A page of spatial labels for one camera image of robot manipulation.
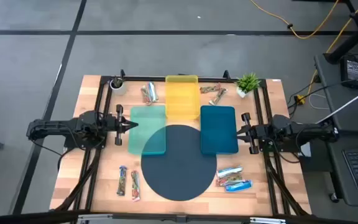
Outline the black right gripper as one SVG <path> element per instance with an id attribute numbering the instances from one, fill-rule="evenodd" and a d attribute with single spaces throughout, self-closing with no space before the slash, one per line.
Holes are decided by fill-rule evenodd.
<path id="1" fill-rule="evenodd" d="M 236 138 L 250 144 L 249 151 L 251 154 L 258 154 L 259 147 L 255 144 L 257 134 L 255 127 L 250 124 L 250 113 L 243 113 L 241 118 L 245 125 L 237 131 L 237 134 L 240 135 L 237 135 Z"/>

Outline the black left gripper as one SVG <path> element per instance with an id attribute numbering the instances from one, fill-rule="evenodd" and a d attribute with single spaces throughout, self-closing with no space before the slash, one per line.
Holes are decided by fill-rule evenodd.
<path id="1" fill-rule="evenodd" d="M 117 117 L 115 122 L 115 128 L 116 128 L 115 145 L 117 146 L 122 145 L 121 135 L 123 133 L 139 125 L 138 123 L 126 120 L 125 117 L 123 117 L 123 111 L 124 109 L 122 105 L 116 105 Z"/>

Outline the brown granola bar blue end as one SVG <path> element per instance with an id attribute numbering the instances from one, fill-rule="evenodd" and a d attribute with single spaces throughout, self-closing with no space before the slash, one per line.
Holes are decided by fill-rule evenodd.
<path id="1" fill-rule="evenodd" d="M 127 167 L 126 166 L 120 166 L 119 167 L 118 187 L 117 187 L 117 195 L 118 196 L 125 196 L 126 173 L 127 173 Z"/>

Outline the white blue granola bar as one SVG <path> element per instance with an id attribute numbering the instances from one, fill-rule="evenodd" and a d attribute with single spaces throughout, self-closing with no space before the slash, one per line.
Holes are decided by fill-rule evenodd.
<path id="1" fill-rule="evenodd" d="M 238 174 L 243 171 L 242 166 L 228 167 L 225 169 L 217 170 L 216 175 L 218 178 L 223 178 L 232 174 Z"/>

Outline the blue silver granola bar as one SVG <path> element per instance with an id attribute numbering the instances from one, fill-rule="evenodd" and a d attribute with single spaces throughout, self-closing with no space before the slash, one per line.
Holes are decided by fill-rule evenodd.
<path id="1" fill-rule="evenodd" d="M 157 102 L 159 97 L 158 97 L 154 82 L 149 82 L 148 83 L 148 88 L 149 88 L 149 94 L 150 94 L 151 102 L 152 103 Z"/>

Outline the brown silver granola bar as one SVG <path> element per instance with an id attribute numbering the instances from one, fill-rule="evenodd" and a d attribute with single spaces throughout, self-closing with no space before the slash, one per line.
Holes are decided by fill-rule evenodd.
<path id="1" fill-rule="evenodd" d="M 209 100 L 209 104 L 216 106 L 219 103 L 220 99 L 226 94 L 226 92 L 227 92 L 226 88 L 221 88 L 218 91 L 217 95 L 212 100 Z"/>

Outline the red green brown granola bar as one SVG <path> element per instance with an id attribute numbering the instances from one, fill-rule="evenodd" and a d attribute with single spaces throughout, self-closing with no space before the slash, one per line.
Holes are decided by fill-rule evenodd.
<path id="1" fill-rule="evenodd" d="M 224 187 L 227 185 L 237 184 L 237 183 L 243 182 L 243 181 L 245 181 L 245 179 L 240 174 L 233 174 L 233 175 L 228 175 L 225 177 L 219 177 L 216 180 L 216 185 L 218 187 Z"/>

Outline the bright blue granola bar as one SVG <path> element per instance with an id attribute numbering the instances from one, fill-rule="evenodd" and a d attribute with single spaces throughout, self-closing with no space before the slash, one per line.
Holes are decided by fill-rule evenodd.
<path id="1" fill-rule="evenodd" d="M 251 180 L 241 181 L 235 184 L 225 186 L 226 192 L 239 192 L 243 190 L 247 190 L 253 186 L 253 182 Z"/>

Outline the translucent green plastic bin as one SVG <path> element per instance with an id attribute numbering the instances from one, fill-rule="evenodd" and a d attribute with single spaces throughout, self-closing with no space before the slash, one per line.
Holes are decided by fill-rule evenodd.
<path id="1" fill-rule="evenodd" d="M 164 105 L 135 106 L 131 121 L 138 124 L 129 131 L 128 152 L 135 155 L 161 155 L 166 151 Z"/>

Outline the blue plastic bin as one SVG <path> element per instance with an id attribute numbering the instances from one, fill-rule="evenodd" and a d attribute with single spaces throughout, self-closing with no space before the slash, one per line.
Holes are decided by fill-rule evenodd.
<path id="1" fill-rule="evenodd" d="M 201 152 L 211 155 L 238 153 L 234 107 L 203 105 L 200 112 Z"/>

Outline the small plant in grey pot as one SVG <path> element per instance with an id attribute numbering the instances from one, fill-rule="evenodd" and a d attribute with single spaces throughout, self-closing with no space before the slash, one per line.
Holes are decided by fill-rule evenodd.
<path id="1" fill-rule="evenodd" d="M 122 78 L 113 77 L 109 86 L 115 95 L 124 95 L 126 93 L 126 86 Z"/>

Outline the green plant in white pot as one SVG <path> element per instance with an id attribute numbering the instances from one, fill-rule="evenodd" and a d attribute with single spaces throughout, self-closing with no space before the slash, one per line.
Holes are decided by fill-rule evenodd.
<path id="1" fill-rule="evenodd" d="M 255 89 L 258 89 L 258 87 L 260 86 L 260 80 L 257 78 L 254 72 L 251 72 L 243 75 L 242 78 L 238 79 L 238 81 L 236 81 L 236 85 L 237 94 L 241 98 L 244 98 L 250 92 L 254 91 Z"/>

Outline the translucent yellow plastic bin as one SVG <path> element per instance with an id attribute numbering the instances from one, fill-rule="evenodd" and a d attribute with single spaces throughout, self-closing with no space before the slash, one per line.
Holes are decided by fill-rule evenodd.
<path id="1" fill-rule="evenodd" d="M 166 76 L 165 107 L 168 119 L 198 118 L 200 115 L 200 86 L 198 76 Z"/>

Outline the round dark woven mat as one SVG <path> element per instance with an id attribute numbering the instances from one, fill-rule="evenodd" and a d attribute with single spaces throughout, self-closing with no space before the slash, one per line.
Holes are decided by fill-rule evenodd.
<path id="1" fill-rule="evenodd" d="M 169 125 L 155 132 L 144 149 L 165 147 L 163 154 L 143 154 L 141 169 L 148 186 L 159 196 L 191 200 L 211 185 L 216 169 L 215 155 L 201 152 L 200 131 L 185 125 Z"/>

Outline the grey desk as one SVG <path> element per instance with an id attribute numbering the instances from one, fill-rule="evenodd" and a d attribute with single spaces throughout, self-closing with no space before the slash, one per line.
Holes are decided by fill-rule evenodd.
<path id="1" fill-rule="evenodd" d="M 329 63 L 324 55 L 314 58 L 331 112 L 340 108 L 358 95 L 358 90 L 342 86 L 339 82 L 340 68 L 338 64 Z M 346 149 L 358 149 L 358 100 L 335 114 L 331 119 L 339 131 L 336 142 L 327 144 L 336 184 L 335 191 L 339 199 L 346 204 L 358 207 L 358 189 L 342 154 Z"/>

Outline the white rod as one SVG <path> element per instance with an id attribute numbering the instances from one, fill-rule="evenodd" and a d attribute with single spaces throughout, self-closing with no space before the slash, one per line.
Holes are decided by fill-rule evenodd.
<path id="1" fill-rule="evenodd" d="M 317 121 L 316 123 L 322 123 L 323 121 L 327 120 L 328 118 L 332 118 L 335 114 L 337 114 L 338 112 L 340 112 L 341 110 L 343 110 L 345 107 L 349 106 L 350 104 L 352 104 L 353 102 L 358 100 L 358 95 L 356 97 L 354 97 L 353 99 L 349 100 L 347 103 L 345 103 L 344 105 L 342 105 L 340 108 L 336 109 L 335 111 L 333 111 L 332 113 L 328 114 L 326 117 L 320 119 L 319 121 Z"/>

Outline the black power adapter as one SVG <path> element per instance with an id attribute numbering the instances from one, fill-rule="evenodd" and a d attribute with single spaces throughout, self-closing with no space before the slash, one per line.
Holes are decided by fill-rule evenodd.
<path id="1" fill-rule="evenodd" d="M 340 73 L 342 86 L 358 89 L 358 58 L 356 56 L 343 56 L 340 60 Z"/>

